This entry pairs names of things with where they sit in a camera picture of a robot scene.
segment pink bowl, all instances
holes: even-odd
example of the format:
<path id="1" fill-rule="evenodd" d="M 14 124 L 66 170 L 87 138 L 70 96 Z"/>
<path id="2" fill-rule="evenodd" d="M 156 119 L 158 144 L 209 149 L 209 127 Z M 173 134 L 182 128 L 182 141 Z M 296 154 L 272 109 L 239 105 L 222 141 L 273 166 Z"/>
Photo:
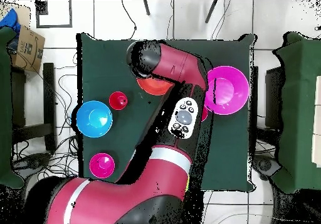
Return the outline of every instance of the pink bowl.
<path id="1" fill-rule="evenodd" d="M 241 71 L 229 66 L 216 67 L 208 72 L 205 106 L 215 114 L 233 114 L 245 105 L 249 92 L 248 80 Z"/>
<path id="2" fill-rule="evenodd" d="M 98 153 L 90 160 L 89 169 L 97 178 L 105 179 L 112 175 L 115 169 L 115 162 L 110 155 Z"/>

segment table leg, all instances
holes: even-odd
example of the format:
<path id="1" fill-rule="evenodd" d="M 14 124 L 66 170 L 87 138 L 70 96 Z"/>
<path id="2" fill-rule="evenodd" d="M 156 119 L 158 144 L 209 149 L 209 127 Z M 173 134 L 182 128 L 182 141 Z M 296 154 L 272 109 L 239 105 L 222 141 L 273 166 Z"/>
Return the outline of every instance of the table leg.
<path id="1" fill-rule="evenodd" d="M 146 14 L 149 16 L 150 12 L 149 12 L 149 8 L 148 8 L 147 0 L 144 0 L 144 5 L 145 5 L 145 9 L 146 9 Z"/>
<path id="2" fill-rule="evenodd" d="M 207 24 L 209 19 L 211 18 L 212 12 L 214 11 L 215 5 L 218 2 L 218 0 L 214 0 L 212 2 L 211 8 L 209 8 L 208 16 L 206 17 L 205 23 Z"/>

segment white tile floor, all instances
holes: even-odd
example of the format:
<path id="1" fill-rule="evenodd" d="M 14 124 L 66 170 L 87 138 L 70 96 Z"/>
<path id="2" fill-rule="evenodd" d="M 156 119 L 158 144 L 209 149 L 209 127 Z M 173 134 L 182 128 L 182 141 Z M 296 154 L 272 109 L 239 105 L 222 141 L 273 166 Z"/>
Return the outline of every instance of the white tile floor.
<path id="1" fill-rule="evenodd" d="M 100 40 L 121 40 L 132 36 L 134 25 L 126 15 L 121 0 L 72 0 L 72 28 L 36 28 L 34 1 L 15 1 L 31 9 L 30 27 L 46 38 L 43 61 L 53 62 L 56 68 L 74 66 L 76 34 L 88 33 Z M 172 39 L 171 0 L 148 0 L 150 16 L 145 13 L 143 0 L 124 0 L 124 5 L 137 25 L 133 39 Z M 282 45 L 283 34 L 299 31 L 312 38 L 321 34 L 315 31 L 321 26 L 321 7 L 316 0 L 225 0 L 226 11 L 223 27 L 220 19 L 224 13 L 224 0 L 219 0 L 208 24 L 205 18 L 212 0 L 175 0 L 175 39 L 237 40 L 241 35 L 254 33 L 258 36 L 255 44 L 254 61 L 259 66 L 258 114 L 265 115 L 265 73 L 280 65 L 272 50 Z M 68 0 L 48 0 L 48 15 L 40 16 L 40 24 L 68 24 Z M 76 68 L 55 70 L 56 91 L 66 103 L 70 98 L 58 86 L 62 75 L 76 75 Z M 69 113 L 76 105 L 76 77 L 61 79 L 61 86 L 72 97 Z M 35 73 L 27 73 L 26 83 L 26 123 L 37 124 L 43 120 L 43 83 Z M 64 110 L 58 102 L 56 108 L 57 127 L 64 121 Z M 258 118 L 264 126 L 264 119 Z M 70 135 L 63 129 L 62 140 Z M 45 151 L 43 139 L 33 139 L 26 154 Z M 270 224 L 273 211 L 271 186 L 262 181 L 257 172 L 251 171 L 251 181 L 256 186 L 254 192 L 205 192 L 204 224 Z"/>

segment small red cup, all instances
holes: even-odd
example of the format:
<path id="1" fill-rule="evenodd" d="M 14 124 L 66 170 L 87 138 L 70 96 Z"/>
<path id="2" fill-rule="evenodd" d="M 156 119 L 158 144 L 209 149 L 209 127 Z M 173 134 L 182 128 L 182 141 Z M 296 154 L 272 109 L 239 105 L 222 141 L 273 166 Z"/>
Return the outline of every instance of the small red cup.
<path id="1" fill-rule="evenodd" d="M 126 95 L 121 91 L 116 91 L 109 97 L 109 105 L 114 110 L 122 110 L 128 103 Z"/>
<path id="2" fill-rule="evenodd" d="M 207 117 L 208 117 L 208 110 L 207 110 L 207 108 L 204 106 L 204 107 L 203 107 L 203 112 L 202 112 L 202 121 L 204 121 Z"/>

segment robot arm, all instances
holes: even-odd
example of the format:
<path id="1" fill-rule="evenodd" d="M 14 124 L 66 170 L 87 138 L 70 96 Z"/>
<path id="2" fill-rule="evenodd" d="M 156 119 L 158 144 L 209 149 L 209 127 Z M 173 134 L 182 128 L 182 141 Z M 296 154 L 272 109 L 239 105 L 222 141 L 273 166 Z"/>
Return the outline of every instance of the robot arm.
<path id="1" fill-rule="evenodd" d="M 198 58 L 158 41 L 130 45 L 127 63 L 136 77 L 176 84 L 152 116 L 117 184 L 85 178 L 51 182 L 44 224 L 178 224 L 197 146 L 206 73 Z M 33 205 L 34 211 L 33 196 L 46 188 L 45 180 L 28 196 L 27 207 Z"/>

